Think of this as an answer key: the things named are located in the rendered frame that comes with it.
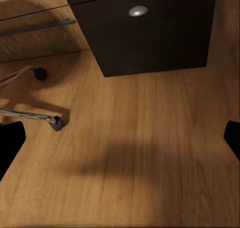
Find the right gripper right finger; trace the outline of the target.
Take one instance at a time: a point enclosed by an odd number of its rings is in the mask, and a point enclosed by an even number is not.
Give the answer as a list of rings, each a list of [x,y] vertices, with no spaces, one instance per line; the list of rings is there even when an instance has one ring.
[[[224,133],[224,140],[240,161],[240,123],[228,121]]]

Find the swivel chair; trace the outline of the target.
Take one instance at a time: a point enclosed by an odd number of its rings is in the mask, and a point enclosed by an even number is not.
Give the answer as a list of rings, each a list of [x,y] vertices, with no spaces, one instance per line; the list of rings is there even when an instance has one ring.
[[[42,67],[35,68],[30,63],[16,70],[15,72],[0,78],[0,90],[30,70],[34,71],[34,76],[38,80],[42,81],[46,78],[46,74],[47,74],[46,69]],[[46,122],[49,122],[50,126],[56,132],[58,132],[61,127],[65,126],[65,123],[63,122],[63,120],[57,115],[55,117],[52,117],[50,115],[45,115],[45,114],[23,112],[23,111],[16,111],[16,110],[10,110],[10,109],[0,109],[0,116],[13,117],[13,118],[18,117],[18,118],[25,118],[25,119],[31,119],[36,121],[46,121]]]

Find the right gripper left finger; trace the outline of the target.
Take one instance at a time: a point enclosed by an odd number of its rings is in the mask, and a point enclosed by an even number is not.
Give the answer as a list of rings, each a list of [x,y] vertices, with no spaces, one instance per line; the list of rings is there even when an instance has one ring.
[[[0,124],[0,181],[25,140],[26,133],[21,121],[3,126]]]

